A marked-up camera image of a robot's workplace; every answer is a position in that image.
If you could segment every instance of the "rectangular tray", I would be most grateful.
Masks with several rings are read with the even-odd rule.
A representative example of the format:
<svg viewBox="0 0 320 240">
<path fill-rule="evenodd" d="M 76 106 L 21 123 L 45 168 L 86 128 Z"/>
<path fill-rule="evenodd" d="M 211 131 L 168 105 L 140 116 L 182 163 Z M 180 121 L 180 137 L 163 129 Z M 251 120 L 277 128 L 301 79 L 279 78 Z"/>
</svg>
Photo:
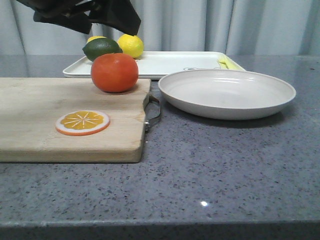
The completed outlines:
<svg viewBox="0 0 320 240">
<path fill-rule="evenodd" d="M 0 78 L 0 162 L 139 162 L 150 86 L 138 79 L 125 93 L 106 93 L 90 78 Z M 86 136 L 55 129 L 79 110 L 104 112 L 110 125 Z"/>
<path fill-rule="evenodd" d="M 225 54 L 214 51 L 145 51 L 136 63 L 139 78 L 152 80 L 193 69 L 245 70 Z M 63 74 L 68 78 L 90 78 L 91 65 L 84 56 L 65 68 Z"/>
</svg>

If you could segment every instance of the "white tray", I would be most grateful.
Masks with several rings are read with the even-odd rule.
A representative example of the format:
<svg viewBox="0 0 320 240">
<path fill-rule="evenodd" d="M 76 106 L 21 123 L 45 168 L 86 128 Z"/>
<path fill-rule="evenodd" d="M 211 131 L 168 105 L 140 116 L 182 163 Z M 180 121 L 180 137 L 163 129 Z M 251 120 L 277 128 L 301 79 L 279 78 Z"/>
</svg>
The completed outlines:
<svg viewBox="0 0 320 240">
<path fill-rule="evenodd" d="M 145 51 L 136 59 L 139 78 L 160 79 L 168 74 L 194 69 L 244 69 L 221 52 Z M 89 78 L 92 62 L 86 56 L 63 70 L 65 77 Z"/>
</svg>

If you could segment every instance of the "green lime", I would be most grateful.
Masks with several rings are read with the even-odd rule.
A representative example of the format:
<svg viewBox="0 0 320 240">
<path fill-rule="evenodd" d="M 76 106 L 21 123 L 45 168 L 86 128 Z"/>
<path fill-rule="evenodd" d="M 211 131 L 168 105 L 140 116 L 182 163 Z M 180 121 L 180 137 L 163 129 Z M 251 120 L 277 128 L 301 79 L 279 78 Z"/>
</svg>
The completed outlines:
<svg viewBox="0 0 320 240">
<path fill-rule="evenodd" d="M 92 62 L 104 54 L 122 53 L 118 43 L 110 38 L 96 38 L 82 48 L 86 57 Z"/>
</svg>

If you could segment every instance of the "orange fruit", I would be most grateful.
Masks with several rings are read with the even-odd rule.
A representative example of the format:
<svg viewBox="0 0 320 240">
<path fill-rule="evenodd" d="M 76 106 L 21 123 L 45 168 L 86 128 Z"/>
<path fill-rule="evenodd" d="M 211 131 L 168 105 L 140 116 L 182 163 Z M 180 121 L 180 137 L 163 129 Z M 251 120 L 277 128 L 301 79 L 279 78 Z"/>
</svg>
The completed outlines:
<svg viewBox="0 0 320 240">
<path fill-rule="evenodd" d="M 60 117 L 55 123 L 55 128 L 65 135 L 84 136 L 102 131 L 109 123 L 108 115 L 101 111 L 80 110 Z"/>
<path fill-rule="evenodd" d="M 135 59 L 125 53 L 107 53 L 97 57 L 91 66 L 91 79 L 104 92 L 121 93 L 131 89 L 138 80 Z"/>
</svg>

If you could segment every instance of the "lime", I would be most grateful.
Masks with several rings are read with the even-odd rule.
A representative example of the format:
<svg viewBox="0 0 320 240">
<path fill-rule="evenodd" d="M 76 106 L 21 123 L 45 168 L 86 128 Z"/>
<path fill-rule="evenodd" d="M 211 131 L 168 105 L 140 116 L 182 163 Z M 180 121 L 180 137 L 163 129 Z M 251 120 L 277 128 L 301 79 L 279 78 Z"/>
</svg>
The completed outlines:
<svg viewBox="0 0 320 240">
<path fill-rule="evenodd" d="M 128 54 L 133 58 L 138 58 L 144 52 L 144 43 L 137 36 L 123 34 L 117 41 L 124 54 Z"/>
<path fill-rule="evenodd" d="M 86 43 L 88 43 L 88 42 L 90 42 L 90 41 L 92 41 L 94 39 L 101 39 L 101 38 L 103 39 L 103 38 L 106 38 L 106 37 L 105 36 L 91 36 L 91 37 L 88 38 Z"/>
<path fill-rule="evenodd" d="M 89 41 L 82 48 L 86 57 L 92 62 L 104 54 L 122 53 L 118 43 L 110 38 L 100 37 Z"/>
</svg>

